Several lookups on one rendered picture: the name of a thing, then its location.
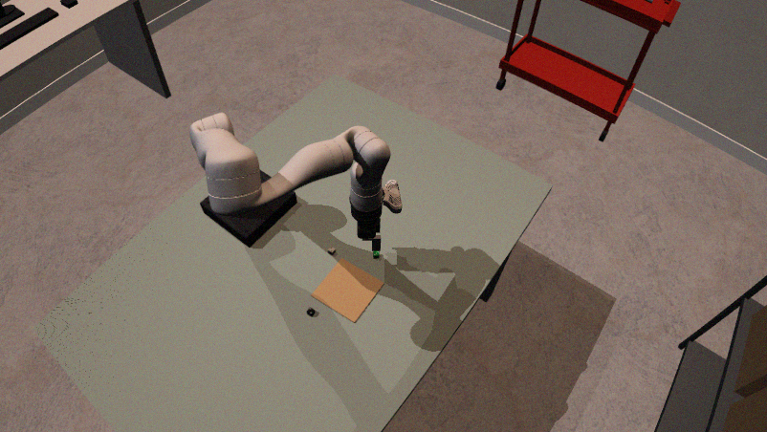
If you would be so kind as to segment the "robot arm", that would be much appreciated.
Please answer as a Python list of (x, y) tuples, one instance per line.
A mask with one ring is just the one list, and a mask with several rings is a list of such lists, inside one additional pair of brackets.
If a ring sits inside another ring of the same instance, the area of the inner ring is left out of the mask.
[(343, 173), (353, 161), (352, 190), (363, 197), (373, 196), (382, 188), (390, 159), (385, 141), (364, 126), (354, 126), (332, 140), (303, 147), (273, 177), (261, 183), (256, 154), (234, 136), (225, 113), (193, 122), (189, 135), (200, 164), (207, 170), (211, 209), (230, 217), (240, 217), (306, 184)]

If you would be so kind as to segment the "orange square mat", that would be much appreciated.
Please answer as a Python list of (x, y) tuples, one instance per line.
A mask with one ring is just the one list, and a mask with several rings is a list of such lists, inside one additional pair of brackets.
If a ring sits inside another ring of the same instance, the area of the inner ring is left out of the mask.
[(340, 259), (311, 296), (355, 323), (383, 284)]

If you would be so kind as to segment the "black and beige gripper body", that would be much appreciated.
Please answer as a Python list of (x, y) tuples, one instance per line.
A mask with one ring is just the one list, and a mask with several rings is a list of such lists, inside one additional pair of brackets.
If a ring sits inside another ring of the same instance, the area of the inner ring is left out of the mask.
[(351, 214), (357, 220), (358, 237), (372, 239), (376, 237), (376, 221), (382, 215), (382, 206), (385, 205), (392, 213), (402, 211), (402, 200), (398, 183), (390, 180), (381, 190), (370, 197), (363, 197), (350, 189), (349, 201)]

